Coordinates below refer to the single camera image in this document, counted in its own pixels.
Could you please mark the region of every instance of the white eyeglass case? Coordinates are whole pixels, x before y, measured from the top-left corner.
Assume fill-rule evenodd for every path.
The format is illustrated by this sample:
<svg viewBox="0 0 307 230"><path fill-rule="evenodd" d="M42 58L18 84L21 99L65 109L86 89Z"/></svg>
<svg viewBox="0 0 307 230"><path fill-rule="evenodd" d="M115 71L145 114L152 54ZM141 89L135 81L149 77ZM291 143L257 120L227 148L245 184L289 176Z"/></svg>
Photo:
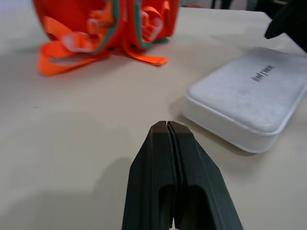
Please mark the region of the white eyeglass case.
<svg viewBox="0 0 307 230"><path fill-rule="evenodd" d="M306 57L256 48L193 85L184 115L247 152L266 152L306 83Z"/></svg>

